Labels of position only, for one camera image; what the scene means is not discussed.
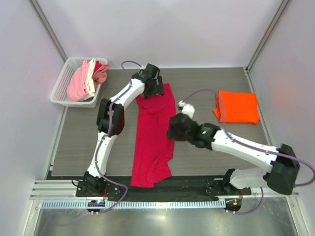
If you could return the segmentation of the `crimson red t shirt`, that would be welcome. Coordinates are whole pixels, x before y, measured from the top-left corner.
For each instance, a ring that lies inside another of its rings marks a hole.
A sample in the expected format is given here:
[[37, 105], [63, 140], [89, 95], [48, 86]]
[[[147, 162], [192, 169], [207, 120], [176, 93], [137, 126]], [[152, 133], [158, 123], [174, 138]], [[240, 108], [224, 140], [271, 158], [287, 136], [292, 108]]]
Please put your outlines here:
[[139, 113], [131, 186], [152, 188], [172, 176], [168, 162], [173, 159], [175, 141], [168, 139], [167, 131], [176, 115], [176, 102], [170, 84], [163, 87], [164, 95], [136, 98]]

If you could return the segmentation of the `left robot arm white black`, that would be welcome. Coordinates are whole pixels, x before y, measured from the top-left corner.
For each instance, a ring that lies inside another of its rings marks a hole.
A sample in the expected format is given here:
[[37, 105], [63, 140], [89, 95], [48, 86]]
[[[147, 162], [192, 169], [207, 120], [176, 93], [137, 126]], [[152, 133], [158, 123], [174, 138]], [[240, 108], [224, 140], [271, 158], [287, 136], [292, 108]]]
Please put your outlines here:
[[101, 197], [106, 190], [105, 174], [112, 146], [125, 126], [125, 109], [138, 96], [148, 98], [164, 95], [160, 69], [148, 63], [140, 71], [129, 77], [129, 83], [116, 95], [102, 99], [96, 119], [98, 130], [97, 144], [92, 161], [78, 180], [77, 197]]

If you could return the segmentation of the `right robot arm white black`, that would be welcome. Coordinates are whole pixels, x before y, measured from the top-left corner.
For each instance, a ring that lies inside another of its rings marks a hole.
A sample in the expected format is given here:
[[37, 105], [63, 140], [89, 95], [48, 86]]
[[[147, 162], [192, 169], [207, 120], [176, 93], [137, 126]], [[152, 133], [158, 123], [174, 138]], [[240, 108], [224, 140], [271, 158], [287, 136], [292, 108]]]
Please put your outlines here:
[[171, 117], [167, 137], [227, 153], [255, 165], [246, 170], [227, 170], [221, 183], [226, 194], [250, 187], [269, 187], [279, 194], [292, 194], [300, 165], [288, 145], [277, 148], [255, 143], [227, 133], [217, 125], [198, 124], [183, 113]]

